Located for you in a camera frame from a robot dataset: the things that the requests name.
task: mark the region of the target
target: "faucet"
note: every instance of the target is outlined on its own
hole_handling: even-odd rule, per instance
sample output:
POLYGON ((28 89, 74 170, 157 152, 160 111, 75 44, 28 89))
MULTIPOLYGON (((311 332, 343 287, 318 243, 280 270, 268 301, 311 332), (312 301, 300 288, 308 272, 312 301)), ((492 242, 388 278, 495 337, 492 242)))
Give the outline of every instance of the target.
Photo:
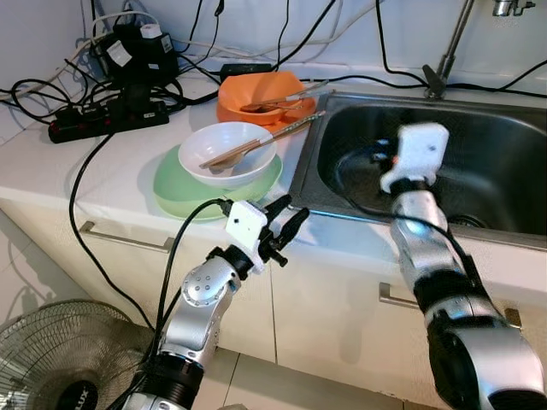
MULTIPOLYGON (((463 29, 468 23, 469 15, 471 14, 474 3, 474 0, 466 0, 463 4, 448 49, 446 50, 446 53, 443 54, 443 57, 438 64, 437 71, 433 71, 427 64, 421 68, 426 76, 427 84, 429 85, 429 88, 426 90, 427 98, 442 99, 444 96, 450 71, 456 60, 456 48, 460 42, 460 38, 462 38, 463 29)), ((524 12, 524 9, 530 9, 535 7, 535 5, 535 3, 526 0, 494 0, 492 15, 496 17, 505 17, 510 15, 512 10, 514 16, 520 16, 524 12)))

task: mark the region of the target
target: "white bowl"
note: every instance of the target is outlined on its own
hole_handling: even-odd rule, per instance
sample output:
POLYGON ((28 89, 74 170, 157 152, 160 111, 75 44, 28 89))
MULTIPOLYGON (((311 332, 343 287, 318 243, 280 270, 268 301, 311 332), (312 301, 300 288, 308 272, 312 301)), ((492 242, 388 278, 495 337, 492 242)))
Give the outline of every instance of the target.
POLYGON ((213 174, 199 166, 251 139, 271 137, 265 128, 248 122, 221 122, 193 132, 179 148, 179 162, 198 181, 225 190, 247 185, 266 172, 277 151, 271 143, 247 154, 234 168, 213 174))

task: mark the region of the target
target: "drain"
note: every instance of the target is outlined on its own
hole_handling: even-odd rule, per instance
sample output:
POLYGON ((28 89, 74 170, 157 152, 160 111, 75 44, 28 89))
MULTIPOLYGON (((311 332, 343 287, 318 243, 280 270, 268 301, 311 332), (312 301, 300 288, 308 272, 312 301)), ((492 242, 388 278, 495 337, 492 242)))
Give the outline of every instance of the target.
POLYGON ((470 226, 472 228, 486 228, 488 227, 483 221, 474 218, 469 215, 452 215, 448 218, 451 224, 460 226, 470 226))

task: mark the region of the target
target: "green plate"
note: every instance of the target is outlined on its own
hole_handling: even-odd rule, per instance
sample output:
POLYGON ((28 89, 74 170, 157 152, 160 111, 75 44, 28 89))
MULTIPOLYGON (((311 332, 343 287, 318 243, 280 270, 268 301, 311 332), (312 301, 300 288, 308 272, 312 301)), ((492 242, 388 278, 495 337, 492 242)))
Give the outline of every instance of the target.
MULTIPOLYGON (((277 182, 283 162, 276 155, 268 170, 250 184, 236 190, 223 190, 194 179, 179 162, 179 145, 172 147, 154 177, 154 194, 161 209, 177 218, 187 218, 197 205, 209 199, 225 197, 233 201, 262 199, 277 182)), ((219 207, 204 209, 196 220, 213 220, 224 215, 219 207)))

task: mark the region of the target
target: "orange bowl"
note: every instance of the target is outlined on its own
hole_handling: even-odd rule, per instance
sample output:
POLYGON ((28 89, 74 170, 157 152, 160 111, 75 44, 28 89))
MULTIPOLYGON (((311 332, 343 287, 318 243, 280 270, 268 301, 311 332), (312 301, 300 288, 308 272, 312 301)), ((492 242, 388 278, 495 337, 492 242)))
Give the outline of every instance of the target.
MULTIPOLYGON (((300 80, 289 71, 228 77, 219 88, 216 115, 220 122, 244 121, 259 126, 274 124, 281 120, 286 111, 277 108, 267 113, 245 113, 240 108, 251 103, 286 97, 304 88, 300 80)), ((295 101, 287 106, 299 104, 301 102, 295 101)))

